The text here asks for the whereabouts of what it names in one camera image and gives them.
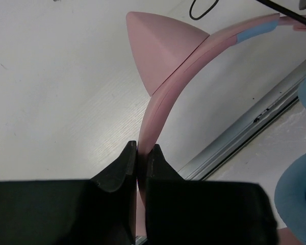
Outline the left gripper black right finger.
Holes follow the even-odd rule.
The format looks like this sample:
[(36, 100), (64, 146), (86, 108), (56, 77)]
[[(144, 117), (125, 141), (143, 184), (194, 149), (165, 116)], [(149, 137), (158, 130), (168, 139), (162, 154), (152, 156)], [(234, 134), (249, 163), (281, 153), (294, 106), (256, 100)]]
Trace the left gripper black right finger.
[(256, 183), (189, 181), (159, 145), (148, 158), (145, 224), (149, 244), (278, 244), (268, 195)]

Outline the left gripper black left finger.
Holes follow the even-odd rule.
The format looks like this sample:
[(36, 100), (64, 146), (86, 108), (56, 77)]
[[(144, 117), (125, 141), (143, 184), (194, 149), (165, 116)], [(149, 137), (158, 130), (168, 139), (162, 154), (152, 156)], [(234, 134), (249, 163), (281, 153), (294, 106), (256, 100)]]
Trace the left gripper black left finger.
[(134, 244), (137, 146), (90, 179), (0, 181), (0, 244)]

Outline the pink blue cat-ear headphones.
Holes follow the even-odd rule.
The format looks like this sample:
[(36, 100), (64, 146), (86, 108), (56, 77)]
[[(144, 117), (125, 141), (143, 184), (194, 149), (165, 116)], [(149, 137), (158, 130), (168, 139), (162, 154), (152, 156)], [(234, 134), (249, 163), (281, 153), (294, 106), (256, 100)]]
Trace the pink blue cat-ear headphones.
[[(166, 16), (129, 12), (126, 26), (138, 73), (150, 96), (137, 149), (140, 197), (137, 199), (136, 233), (147, 239), (145, 201), (148, 158), (181, 92), (209, 62), (231, 46), (271, 32), (278, 26), (292, 26), (296, 31), (306, 32), (306, 15), (265, 15), (208, 34)], [(278, 244), (306, 244), (306, 153), (280, 177), (274, 202), (286, 224), (283, 229), (277, 227)]]

